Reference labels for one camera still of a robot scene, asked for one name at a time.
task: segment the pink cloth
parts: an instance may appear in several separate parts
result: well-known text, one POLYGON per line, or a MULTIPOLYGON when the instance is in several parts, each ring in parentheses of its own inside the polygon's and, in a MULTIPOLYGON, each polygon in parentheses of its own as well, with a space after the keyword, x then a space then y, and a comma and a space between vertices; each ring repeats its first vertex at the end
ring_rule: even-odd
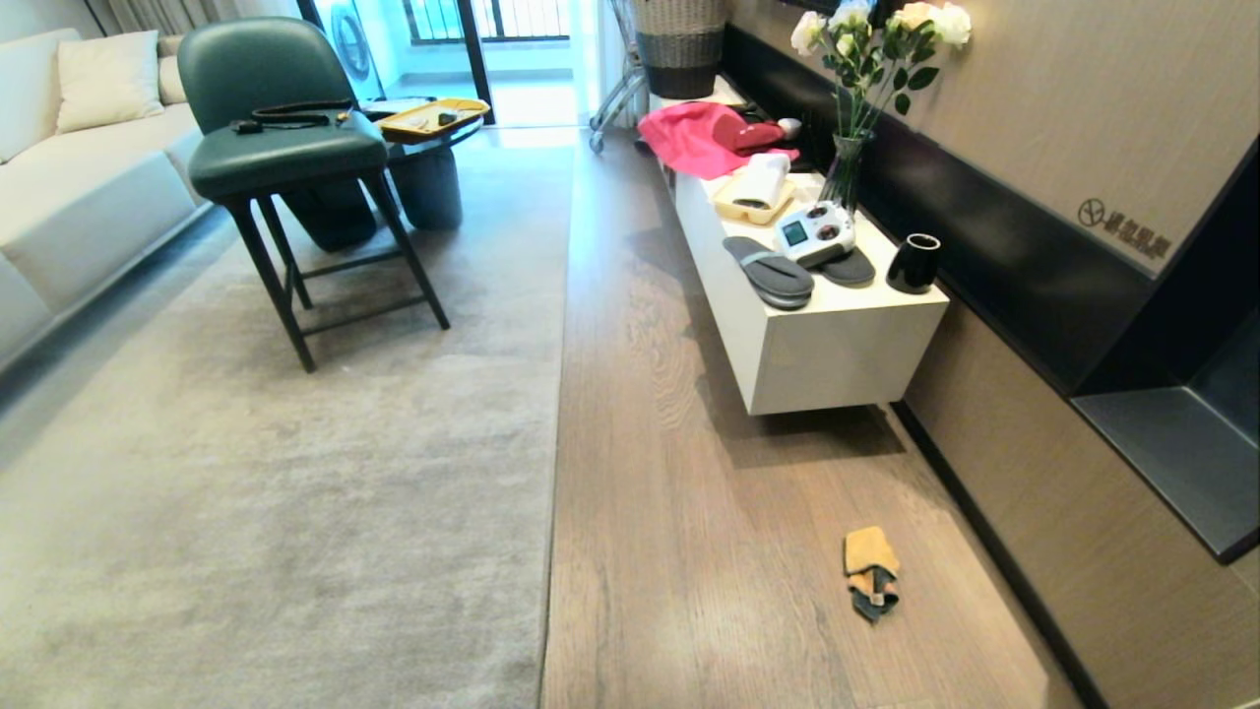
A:
MULTIPOLYGON (((743 120, 730 106, 693 101, 648 113, 639 121, 639 132, 660 161, 670 167, 702 179, 714 179, 747 165, 750 157, 714 140, 713 128, 722 116, 743 120)), ((766 152, 784 152, 793 160, 800 156, 798 150, 766 152)))

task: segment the balcony railing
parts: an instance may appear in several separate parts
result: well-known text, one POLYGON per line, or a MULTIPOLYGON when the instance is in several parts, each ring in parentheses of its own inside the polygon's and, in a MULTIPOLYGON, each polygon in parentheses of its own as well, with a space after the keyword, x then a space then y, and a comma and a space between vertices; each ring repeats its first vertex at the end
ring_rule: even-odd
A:
MULTIPOLYGON (((411 43, 464 42, 455 0, 402 0, 411 43)), ((568 0, 472 0, 472 18, 483 42, 568 39, 568 0)))

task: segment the white sofa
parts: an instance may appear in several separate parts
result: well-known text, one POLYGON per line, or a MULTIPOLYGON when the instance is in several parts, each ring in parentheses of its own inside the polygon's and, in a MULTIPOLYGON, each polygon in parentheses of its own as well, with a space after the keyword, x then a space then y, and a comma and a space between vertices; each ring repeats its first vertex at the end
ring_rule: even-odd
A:
POLYGON ((208 204, 188 103, 57 133, 58 30, 0 44, 0 369, 208 204))

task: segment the glass vase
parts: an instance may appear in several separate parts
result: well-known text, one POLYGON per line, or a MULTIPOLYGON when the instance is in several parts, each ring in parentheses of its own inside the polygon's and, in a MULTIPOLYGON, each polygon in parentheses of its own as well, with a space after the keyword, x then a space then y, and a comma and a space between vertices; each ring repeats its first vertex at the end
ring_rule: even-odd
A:
POLYGON ((867 131, 859 137, 832 136, 835 140, 835 157, 827 170, 823 193, 819 199, 830 199, 844 207, 853 217, 858 209, 858 174, 862 169, 862 150, 874 140, 874 132, 867 131))

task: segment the green leather chair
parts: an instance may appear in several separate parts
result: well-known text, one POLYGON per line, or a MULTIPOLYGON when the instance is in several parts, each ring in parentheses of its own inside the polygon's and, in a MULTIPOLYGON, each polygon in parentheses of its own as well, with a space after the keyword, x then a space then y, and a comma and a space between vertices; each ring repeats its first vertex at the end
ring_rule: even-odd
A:
POLYGON ((258 108, 353 99, 350 82, 319 29, 289 18, 252 18, 207 25, 190 33, 180 44, 179 74, 193 116, 205 133, 189 161, 193 186, 232 213, 307 373, 315 372, 315 361, 306 346, 309 334, 426 301, 442 329, 450 327, 386 184, 384 139, 363 113, 349 111, 349 120, 338 121, 341 111, 315 111, 328 115, 330 125, 294 130, 266 127, 258 133, 238 133, 231 127, 232 121, 249 118, 258 108), (384 214, 398 249, 302 272, 289 247, 272 195, 346 179, 363 181, 384 214), (253 220, 253 200, 258 201, 285 263, 284 282, 253 220), (299 325, 292 307, 294 292, 297 292, 304 307, 311 307, 304 278, 397 256, 402 256, 411 267, 423 295, 315 327, 299 325))

